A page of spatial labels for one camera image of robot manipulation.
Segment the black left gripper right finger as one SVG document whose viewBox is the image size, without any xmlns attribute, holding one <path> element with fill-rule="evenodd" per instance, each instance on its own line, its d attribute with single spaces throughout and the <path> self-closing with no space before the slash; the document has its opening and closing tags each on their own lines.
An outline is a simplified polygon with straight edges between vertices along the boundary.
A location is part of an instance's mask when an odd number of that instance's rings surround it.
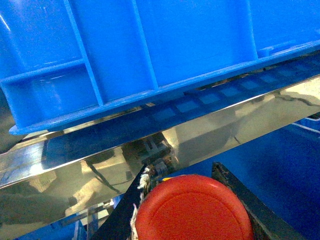
<svg viewBox="0 0 320 240">
<path fill-rule="evenodd" d="M 212 164 L 211 177 L 228 187 L 244 205 L 255 240 L 304 240 L 305 238 L 269 209 L 222 163 Z"/>
</svg>

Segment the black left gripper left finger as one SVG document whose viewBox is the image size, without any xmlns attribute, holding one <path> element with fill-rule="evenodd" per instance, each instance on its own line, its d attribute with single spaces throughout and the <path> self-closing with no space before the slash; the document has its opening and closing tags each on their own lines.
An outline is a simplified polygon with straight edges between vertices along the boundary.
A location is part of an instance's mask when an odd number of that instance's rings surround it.
<svg viewBox="0 0 320 240">
<path fill-rule="evenodd" d="M 150 168 L 144 165 L 115 210 L 93 234 L 92 240 L 127 240 L 132 234 L 134 216 L 150 191 Z"/>
</svg>

